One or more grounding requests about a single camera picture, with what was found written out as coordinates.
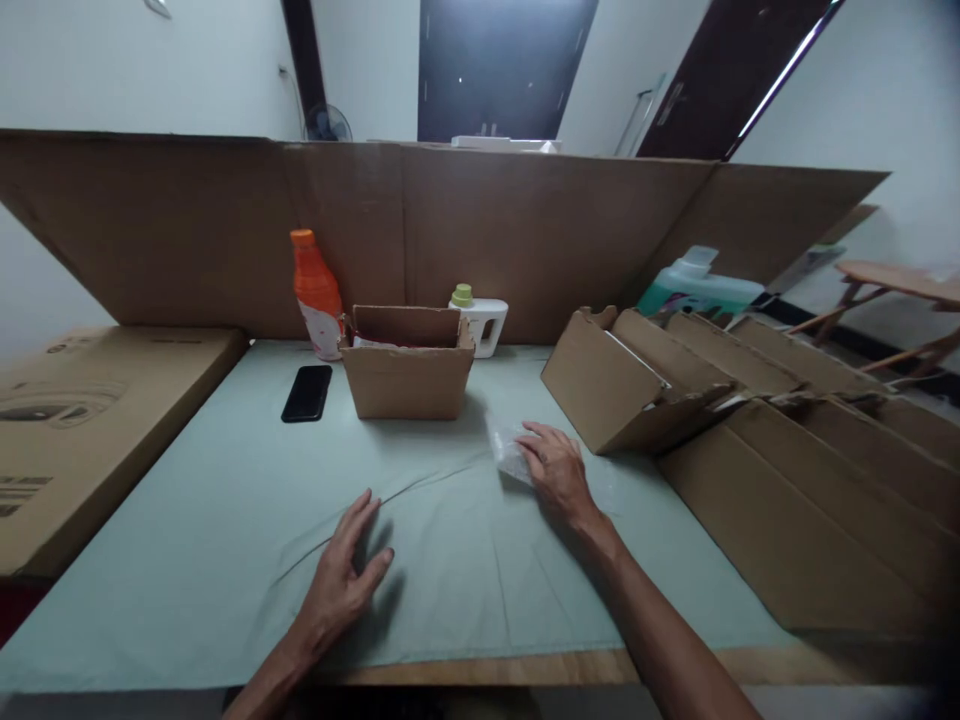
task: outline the orange bottle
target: orange bottle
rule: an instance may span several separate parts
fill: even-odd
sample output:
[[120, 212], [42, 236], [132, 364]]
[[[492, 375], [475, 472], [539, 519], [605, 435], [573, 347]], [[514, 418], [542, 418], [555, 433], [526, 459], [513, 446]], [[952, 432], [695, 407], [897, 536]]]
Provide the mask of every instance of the orange bottle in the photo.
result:
[[313, 342], [317, 357], [328, 362], [340, 359], [337, 340], [343, 333], [343, 303], [340, 288], [330, 268], [323, 262], [320, 248], [313, 237], [313, 230], [294, 230], [293, 258], [296, 271], [293, 274], [293, 290], [300, 302], [303, 321]]

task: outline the hand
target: hand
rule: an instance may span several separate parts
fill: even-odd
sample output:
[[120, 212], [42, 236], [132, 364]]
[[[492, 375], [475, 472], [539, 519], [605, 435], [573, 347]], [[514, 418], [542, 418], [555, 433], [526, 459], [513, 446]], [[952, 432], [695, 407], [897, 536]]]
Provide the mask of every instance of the hand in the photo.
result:
[[353, 567], [357, 542], [380, 507], [379, 498], [371, 501], [370, 496], [367, 490], [340, 518], [287, 633], [295, 652], [307, 653], [313, 662], [369, 607], [373, 591], [393, 561], [393, 550], [386, 548], [367, 563], [361, 575]]
[[577, 441], [549, 425], [525, 422], [523, 426], [539, 436], [521, 435], [517, 444], [547, 508], [574, 529], [584, 529], [599, 520], [602, 515], [590, 497]]

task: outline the table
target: table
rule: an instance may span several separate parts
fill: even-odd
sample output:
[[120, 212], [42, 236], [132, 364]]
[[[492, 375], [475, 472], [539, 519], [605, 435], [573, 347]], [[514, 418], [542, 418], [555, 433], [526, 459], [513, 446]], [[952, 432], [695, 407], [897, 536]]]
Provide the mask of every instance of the table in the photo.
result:
[[[924, 270], [902, 265], [884, 265], [864, 260], [844, 260], [838, 262], [836, 268], [844, 274], [843, 282], [849, 285], [840, 300], [840, 304], [823, 315], [818, 315], [791, 328], [787, 331], [788, 335], [812, 330], [819, 325], [820, 329], [813, 339], [813, 344], [819, 347], [827, 341], [831, 331], [837, 326], [840, 318], [847, 310], [868, 303], [892, 291], [931, 300], [934, 302], [934, 312], [960, 312], [960, 280], [956, 278], [938, 282], [930, 277], [929, 272]], [[864, 285], [876, 285], [877, 288], [858, 298], [857, 293]], [[921, 380], [958, 347], [960, 347], [960, 327], [946, 337], [864, 365], [860, 370], [873, 372], [894, 365], [901, 360], [926, 355], [908, 376]]]
[[[0, 652], [0, 691], [243, 684], [366, 486], [388, 501], [365, 549], [389, 542], [396, 558], [321, 681], [635, 682], [582, 569], [489, 450], [488, 412], [575, 436], [539, 380], [549, 352], [477, 361], [449, 423], [358, 420], [335, 365], [323, 419], [284, 425], [297, 369], [317, 361], [306, 343], [258, 341]], [[862, 648], [824, 653], [784, 632], [648, 460], [585, 463], [631, 552], [737, 680], [909, 674], [884, 648], [863, 662]]]

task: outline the orange bottle cap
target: orange bottle cap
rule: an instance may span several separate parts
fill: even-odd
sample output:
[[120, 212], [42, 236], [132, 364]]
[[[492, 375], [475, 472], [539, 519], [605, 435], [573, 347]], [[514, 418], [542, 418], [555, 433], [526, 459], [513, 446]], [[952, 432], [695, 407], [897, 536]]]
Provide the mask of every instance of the orange bottle cap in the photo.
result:
[[296, 247], [309, 247], [315, 245], [313, 230], [291, 230], [290, 239]]

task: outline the black smartphone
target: black smartphone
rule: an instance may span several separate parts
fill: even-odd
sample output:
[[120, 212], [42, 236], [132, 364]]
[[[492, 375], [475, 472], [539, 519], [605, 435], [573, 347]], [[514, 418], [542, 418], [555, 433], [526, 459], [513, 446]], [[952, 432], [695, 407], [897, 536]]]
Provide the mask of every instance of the black smartphone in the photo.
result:
[[329, 365], [306, 365], [297, 370], [280, 419], [284, 422], [310, 422], [323, 417], [332, 375], [333, 368]]

